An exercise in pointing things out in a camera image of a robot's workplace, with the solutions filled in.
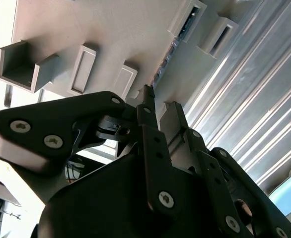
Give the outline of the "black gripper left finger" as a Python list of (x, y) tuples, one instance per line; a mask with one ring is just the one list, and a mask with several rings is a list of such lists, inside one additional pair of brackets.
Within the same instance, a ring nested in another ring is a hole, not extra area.
[(131, 106), (102, 91), (0, 111), (0, 159), (52, 178), (75, 153), (114, 140), (115, 161), (129, 155), (143, 161), (149, 208), (175, 217), (173, 167), (156, 122), (153, 88), (144, 86), (138, 99)]

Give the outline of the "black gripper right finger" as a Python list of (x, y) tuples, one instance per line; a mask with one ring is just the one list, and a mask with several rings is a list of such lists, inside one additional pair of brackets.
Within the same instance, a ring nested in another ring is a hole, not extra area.
[(173, 165), (203, 182), (211, 235), (220, 238), (291, 238), (291, 222), (224, 149), (209, 150), (188, 126), (182, 106), (168, 104), (160, 119)]

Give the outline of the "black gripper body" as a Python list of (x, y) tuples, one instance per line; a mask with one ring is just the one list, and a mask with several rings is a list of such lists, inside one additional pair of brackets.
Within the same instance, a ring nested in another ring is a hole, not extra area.
[(250, 238), (220, 228), (203, 181), (174, 168), (175, 217), (153, 212), (146, 199), (144, 163), (132, 155), (101, 167), (58, 191), (46, 204), (39, 238)]

